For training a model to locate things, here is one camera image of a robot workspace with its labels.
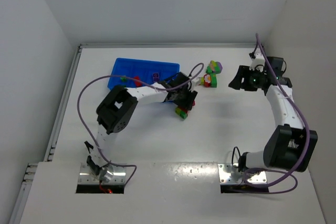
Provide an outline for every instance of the purple block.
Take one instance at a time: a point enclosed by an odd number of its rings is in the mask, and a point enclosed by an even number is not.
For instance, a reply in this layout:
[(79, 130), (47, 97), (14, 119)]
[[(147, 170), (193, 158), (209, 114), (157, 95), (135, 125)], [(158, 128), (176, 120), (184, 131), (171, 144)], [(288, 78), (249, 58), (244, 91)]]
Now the purple block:
[(223, 70), (222, 64), (221, 64), (219, 61), (216, 61), (216, 64), (217, 64), (217, 66), (218, 66), (219, 69), (220, 69), (220, 72), (219, 72), (219, 73), (221, 73), (222, 70)]
[(160, 80), (159, 73), (153, 73), (153, 82), (158, 82)]

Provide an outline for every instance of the white surface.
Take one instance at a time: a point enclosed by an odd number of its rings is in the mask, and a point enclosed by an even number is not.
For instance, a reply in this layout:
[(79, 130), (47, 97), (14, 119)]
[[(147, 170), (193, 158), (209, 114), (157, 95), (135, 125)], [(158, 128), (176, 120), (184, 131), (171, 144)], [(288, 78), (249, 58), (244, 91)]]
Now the white surface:
[(43, 160), (73, 50), (44, 0), (0, 0), (0, 223)]
[(269, 54), (284, 57), (294, 98), (316, 130), (309, 169), (328, 223), (336, 223), (334, 163), (336, 0), (288, 0), (271, 33)]
[[(285, 85), (282, 85), (282, 88), (288, 97), (294, 101), (292, 88)], [(303, 129), (303, 123), (298, 116), (298, 113), (294, 110), (278, 86), (271, 85), (267, 90), (266, 98), (272, 107), (275, 127), (288, 124), (292, 128)]]
[[(176, 116), (176, 106), (172, 103), (138, 106), (127, 128), (118, 135), (111, 153), (114, 161), (223, 162), (236, 145), (244, 145), (241, 151), (263, 149), (275, 129), (264, 93), (228, 87), (238, 66), (250, 64), (249, 52), (251, 49), (244, 48), (83, 49), (54, 160), (86, 160), (84, 141), (90, 138), (78, 119), (77, 96), (89, 81), (110, 73), (117, 57), (178, 62), (185, 74), (199, 62), (208, 64), (210, 60), (217, 60), (225, 62), (225, 66), (217, 76), (217, 88), (195, 89), (198, 91), (196, 107), (185, 121)], [(98, 125), (96, 108), (108, 93), (107, 83), (108, 79), (96, 82), (81, 99), (83, 118), (94, 135)]]
[(249, 42), (269, 34), (286, 0), (46, 0), (83, 42)]
[[(259, 151), (274, 130), (273, 115), (262, 91), (227, 87), (239, 64), (249, 64), (251, 49), (130, 48), (84, 49), (72, 86), (53, 162), (41, 163), (21, 224), (36, 223), (323, 223), (308, 171), (299, 187), (280, 196), (221, 195), (216, 163), (231, 150)], [(111, 158), (139, 169), (124, 195), (75, 195), (80, 162), (90, 140), (76, 112), (81, 88), (109, 73), (117, 57), (178, 62), (188, 72), (196, 63), (225, 62), (218, 88), (197, 87), (196, 106), (182, 121), (171, 103), (137, 108), (118, 134)], [(107, 94), (106, 81), (83, 95), (82, 113), (97, 131), (95, 109)], [(289, 188), (293, 181), (272, 188)]]
[(75, 194), (79, 168), (40, 163), (20, 224), (324, 223), (309, 173), (297, 175), (300, 184), (290, 194), (228, 195), (221, 194), (215, 163), (141, 162), (123, 195), (87, 195)]

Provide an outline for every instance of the blue tray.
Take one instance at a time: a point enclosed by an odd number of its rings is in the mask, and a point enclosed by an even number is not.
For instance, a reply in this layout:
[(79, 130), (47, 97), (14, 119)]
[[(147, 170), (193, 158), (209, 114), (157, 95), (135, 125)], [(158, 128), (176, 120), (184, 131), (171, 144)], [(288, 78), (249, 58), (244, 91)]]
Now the blue tray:
[[(180, 64), (151, 61), (151, 60), (134, 60), (117, 58), (111, 74), (127, 76), (134, 78), (139, 76), (141, 81), (153, 84), (153, 74), (159, 73), (160, 81), (172, 76), (180, 71)], [(120, 78), (111, 77), (107, 87), (112, 89), (115, 85), (124, 85), (129, 88), (135, 88), (134, 81), (127, 80), (123, 82)]]

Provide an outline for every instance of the toy block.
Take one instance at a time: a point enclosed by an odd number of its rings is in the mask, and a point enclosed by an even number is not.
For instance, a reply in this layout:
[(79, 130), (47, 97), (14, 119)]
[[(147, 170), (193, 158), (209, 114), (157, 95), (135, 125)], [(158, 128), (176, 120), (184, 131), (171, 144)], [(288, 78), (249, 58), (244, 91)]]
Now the toy block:
[(211, 69), (210, 66), (207, 66), (207, 68), (206, 68), (206, 73), (212, 73), (212, 69)]
[(221, 69), (218, 66), (216, 66), (215, 71), (213, 71), (213, 73), (221, 73)]
[(212, 73), (211, 75), (211, 87), (217, 88), (217, 77), (216, 74)]
[(214, 67), (214, 65), (210, 64), (209, 67), (211, 68), (212, 73), (215, 72), (215, 67)]
[(160, 80), (159, 73), (153, 73), (153, 82), (158, 82)]
[(180, 106), (178, 106), (178, 108), (179, 108), (181, 111), (183, 111), (183, 112), (185, 112), (185, 113), (188, 114), (188, 110), (186, 110), (185, 108), (182, 108), (182, 107), (180, 107)]
[(215, 62), (214, 60), (210, 61), (210, 65), (212, 65), (212, 66), (214, 66), (214, 67), (217, 66), (217, 64), (216, 64), (216, 62)]
[(176, 107), (176, 109), (175, 109), (175, 113), (176, 113), (176, 114), (180, 115), (181, 111), (182, 111), (182, 110), (181, 110), (179, 107)]
[(180, 112), (180, 117), (182, 117), (183, 119), (186, 119), (188, 117), (188, 114), (185, 113), (184, 111)]
[(204, 86), (210, 87), (211, 86), (211, 76), (210, 74), (204, 75)]
[[(134, 77), (134, 79), (137, 79), (137, 80), (139, 80), (139, 81), (140, 81), (140, 78), (139, 78), (139, 76), (135, 76), (135, 77)], [(141, 84), (141, 83), (139, 83), (139, 82), (137, 82), (137, 81), (134, 81), (134, 83), (135, 83), (135, 86), (136, 86), (137, 88), (142, 86), (142, 84)]]
[(217, 62), (216, 62), (216, 65), (217, 65), (218, 68), (219, 68), (219, 71), (217, 72), (217, 74), (218, 74), (218, 73), (221, 73), (222, 70), (223, 70), (222, 64), (221, 64), (219, 61), (217, 61)]

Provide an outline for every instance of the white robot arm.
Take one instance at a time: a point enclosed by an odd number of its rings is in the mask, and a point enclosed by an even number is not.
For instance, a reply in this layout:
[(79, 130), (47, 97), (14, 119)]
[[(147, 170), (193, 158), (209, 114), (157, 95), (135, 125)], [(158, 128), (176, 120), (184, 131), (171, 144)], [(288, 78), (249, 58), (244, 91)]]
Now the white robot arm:
[[(268, 67), (265, 66), (264, 57), (258, 50), (250, 54), (250, 57), (252, 59), (251, 66), (239, 66), (238, 73), (229, 87), (236, 90), (244, 89), (245, 91), (262, 89), (271, 105), (276, 129), (262, 151), (245, 152), (239, 158), (238, 170), (240, 172), (248, 168), (290, 170), (302, 154), (306, 141), (304, 124), (274, 82)], [(282, 71), (284, 60), (278, 57), (267, 57), (267, 59), (282, 88), (292, 99), (292, 83), (289, 78), (282, 76), (284, 74), (284, 71)], [(296, 169), (297, 172), (306, 170), (317, 139), (316, 131), (310, 131), (309, 148), (303, 161)]]
[(183, 85), (188, 80), (189, 77), (180, 72), (174, 78), (154, 83), (152, 86), (155, 89), (115, 86), (109, 92), (97, 108), (99, 126), (96, 140), (99, 147), (86, 142), (89, 151), (87, 165), (96, 177), (103, 180), (105, 174), (109, 172), (109, 162), (103, 157), (110, 155), (118, 133), (128, 125), (136, 106), (172, 101), (187, 111), (192, 109), (197, 95), (194, 88), (199, 80), (195, 78)]

